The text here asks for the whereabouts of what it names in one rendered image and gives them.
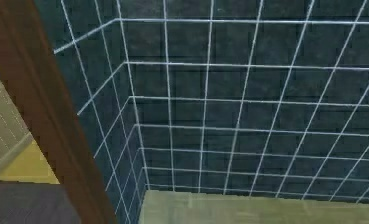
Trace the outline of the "brown wooden room door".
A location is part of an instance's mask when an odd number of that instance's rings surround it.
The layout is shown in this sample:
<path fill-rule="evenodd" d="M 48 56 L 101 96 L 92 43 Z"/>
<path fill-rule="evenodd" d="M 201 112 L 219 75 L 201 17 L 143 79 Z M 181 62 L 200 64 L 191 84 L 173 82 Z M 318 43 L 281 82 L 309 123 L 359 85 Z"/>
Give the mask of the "brown wooden room door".
<path fill-rule="evenodd" d="M 0 0 L 0 80 L 81 223 L 116 224 L 33 0 Z"/>

